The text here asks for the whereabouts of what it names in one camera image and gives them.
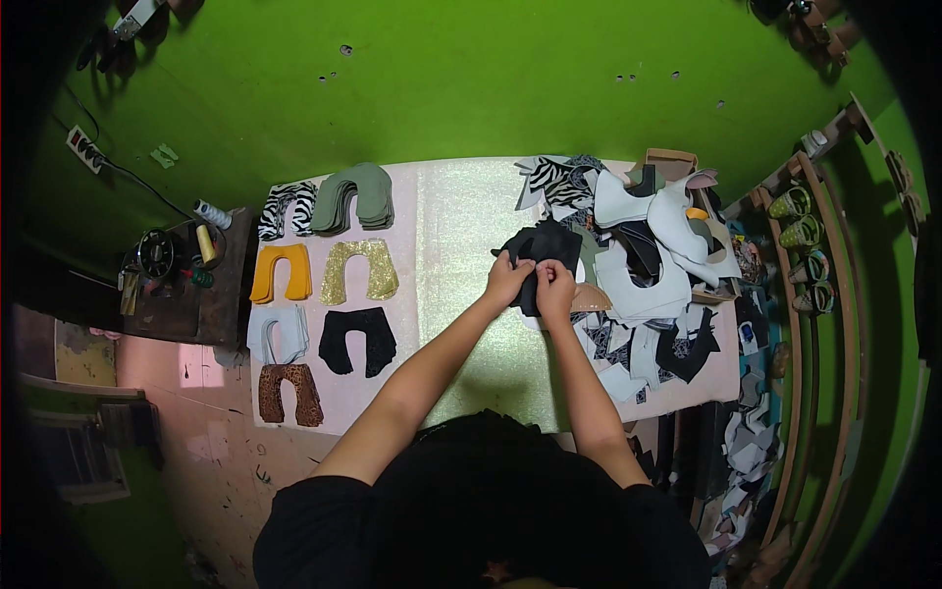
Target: tiled floor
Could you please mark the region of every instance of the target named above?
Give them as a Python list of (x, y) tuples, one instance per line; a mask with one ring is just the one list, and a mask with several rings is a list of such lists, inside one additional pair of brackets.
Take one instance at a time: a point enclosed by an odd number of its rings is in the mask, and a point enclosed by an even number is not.
[(278, 489), (307, 476), (336, 436), (252, 423), (249, 368), (223, 368), (212, 348), (125, 336), (118, 386), (144, 389), (160, 414), (162, 473), (184, 537), (229, 589), (255, 587), (252, 546)]

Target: power strip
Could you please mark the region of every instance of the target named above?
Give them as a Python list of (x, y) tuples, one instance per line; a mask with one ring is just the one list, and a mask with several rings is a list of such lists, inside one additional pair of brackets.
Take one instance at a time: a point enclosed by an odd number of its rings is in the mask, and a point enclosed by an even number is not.
[(111, 29), (118, 35), (118, 39), (130, 41), (166, 2), (167, 0), (138, 0)]
[(82, 160), (82, 163), (88, 166), (89, 170), (93, 173), (101, 171), (102, 161), (105, 156), (98, 151), (98, 148), (89, 140), (89, 136), (85, 134), (81, 127), (76, 125), (72, 128), (72, 131), (69, 131), (65, 144)]

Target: electrical cable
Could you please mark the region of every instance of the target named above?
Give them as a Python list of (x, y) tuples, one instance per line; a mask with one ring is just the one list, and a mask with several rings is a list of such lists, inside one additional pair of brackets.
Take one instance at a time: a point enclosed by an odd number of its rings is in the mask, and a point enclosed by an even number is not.
[[(187, 218), (187, 221), (196, 221), (197, 219), (196, 219), (195, 217), (193, 217), (193, 215), (191, 215), (190, 213), (187, 213), (185, 210), (183, 210), (183, 209), (180, 208), (179, 206), (177, 206), (177, 205), (175, 205), (174, 203), (171, 203), (170, 201), (168, 201), (167, 199), (165, 199), (165, 198), (163, 197), (163, 195), (160, 194), (160, 192), (157, 192), (156, 188), (152, 187), (151, 185), (149, 185), (149, 184), (147, 184), (146, 182), (144, 182), (143, 180), (141, 180), (140, 177), (139, 177), (137, 174), (131, 172), (130, 170), (128, 170), (128, 169), (126, 169), (126, 168), (122, 168), (122, 167), (119, 166), (118, 164), (114, 163), (113, 161), (111, 161), (110, 159), (108, 159), (107, 157), (105, 157), (104, 154), (102, 154), (101, 152), (99, 152), (98, 150), (96, 150), (94, 147), (92, 147), (91, 144), (94, 143), (96, 140), (98, 140), (98, 137), (101, 135), (101, 130), (100, 130), (99, 127), (98, 127), (98, 121), (95, 120), (94, 115), (92, 115), (91, 112), (89, 112), (89, 110), (88, 110), (87, 108), (85, 108), (85, 105), (83, 105), (83, 104), (82, 104), (82, 101), (79, 100), (78, 96), (75, 95), (75, 92), (73, 92), (72, 89), (69, 88), (69, 85), (68, 85), (68, 84), (64, 84), (63, 86), (65, 87), (65, 90), (72, 96), (73, 100), (75, 100), (75, 103), (76, 103), (82, 110), (85, 111), (85, 114), (88, 115), (89, 119), (91, 119), (92, 124), (95, 125), (95, 139), (81, 139), (81, 140), (79, 141), (78, 145), (76, 146), (76, 148), (78, 149), (79, 153), (84, 154), (85, 157), (86, 157), (86, 159), (91, 159), (92, 163), (93, 163), (94, 165), (96, 165), (96, 166), (103, 166), (103, 165), (104, 165), (104, 166), (108, 166), (108, 168), (111, 168), (112, 170), (115, 170), (115, 171), (117, 171), (117, 172), (121, 172), (122, 174), (124, 174), (124, 175), (126, 175), (127, 177), (131, 178), (132, 180), (134, 180), (135, 182), (137, 182), (138, 184), (140, 184), (140, 185), (143, 186), (144, 188), (148, 189), (150, 192), (152, 192), (152, 193), (154, 194), (154, 196), (156, 196), (158, 199), (160, 199), (161, 201), (163, 201), (164, 204), (166, 204), (167, 206), (169, 206), (170, 208), (172, 208), (172, 209), (175, 210), (176, 212), (180, 213), (180, 214), (183, 215), (184, 217), (186, 217), (186, 218)], [(56, 113), (53, 113), (53, 117), (54, 117), (63, 127), (65, 127), (66, 131), (71, 131), (71, 130), (72, 130), (72, 129), (69, 127), (69, 125), (67, 125), (66, 123), (64, 123), (64, 122), (56, 115)]]
[(131, 172), (130, 170), (128, 170), (128, 169), (126, 169), (126, 168), (122, 168), (121, 166), (119, 166), (118, 164), (114, 163), (113, 161), (111, 161), (110, 159), (108, 159), (107, 157), (105, 157), (104, 155), (102, 155), (101, 158), (102, 158), (102, 162), (101, 162), (102, 165), (108, 166), (108, 168), (111, 168), (112, 170), (115, 170), (115, 171), (117, 171), (117, 172), (121, 172), (122, 174), (128, 176), (129, 178), (133, 179), (135, 182), (137, 182), (137, 183), (140, 184), (141, 186), (143, 186), (143, 187), (145, 187), (146, 189), (148, 189), (150, 192), (152, 192), (152, 193), (154, 194), (155, 197), (157, 197), (158, 199), (160, 199), (161, 201), (163, 201), (164, 204), (166, 204), (167, 206), (169, 206), (170, 208), (172, 208), (172, 209), (175, 210), (176, 212), (180, 213), (181, 215), (183, 215), (184, 217), (186, 217), (186, 218), (188, 218), (188, 219), (196, 220), (196, 218), (193, 217), (191, 214), (187, 213), (185, 210), (183, 210), (183, 209), (180, 208), (179, 206), (177, 206), (177, 205), (175, 205), (174, 203), (171, 203), (170, 201), (168, 201), (167, 199), (165, 199), (165, 198), (160, 194), (160, 192), (157, 192), (156, 188), (152, 187), (151, 185), (149, 185), (149, 184), (147, 184), (146, 182), (144, 182), (143, 180), (141, 180), (140, 177), (139, 177), (137, 174)]
[(88, 115), (88, 117), (91, 119), (91, 123), (95, 125), (95, 139), (91, 140), (91, 142), (94, 143), (95, 141), (98, 140), (98, 137), (101, 135), (101, 131), (98, 128), (98, 121), (96, 121), (95, 117), (91, 114), (91, 112), (89, 112), (89, 110), (85, 108), (85, 105), (83, 105), (82, 101), (78, 99), (78, 96), (75, 95), (75, 92), (73, 92), (72, 89), (69, 88), (69, 85), (63, 84), (63, 86), (65, 87), (65, 90), (72, 96), (72, 99), (75, 100), (75, 103), (78, 105), (78, 107), (85, 111), (85, 114)]

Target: window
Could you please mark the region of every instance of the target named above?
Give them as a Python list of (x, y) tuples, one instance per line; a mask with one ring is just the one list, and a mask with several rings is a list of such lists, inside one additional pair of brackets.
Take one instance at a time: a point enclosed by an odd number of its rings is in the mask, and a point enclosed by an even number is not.
[(46, 469), (72, 505), (130, 496), (118, 452), (105, 445), (95, 416), (33, 411)]

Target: white thread spool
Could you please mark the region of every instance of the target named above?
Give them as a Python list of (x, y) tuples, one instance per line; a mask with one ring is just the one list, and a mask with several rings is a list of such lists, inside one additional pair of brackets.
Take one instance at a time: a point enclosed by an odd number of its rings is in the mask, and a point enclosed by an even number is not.
[(223, 210), (215, 208), (210, 203), (202, 199), (193, 205), (193, 212), (213, 223), (219, 229), (228, 229), (229, 225), (233, 224), (232, 215)]

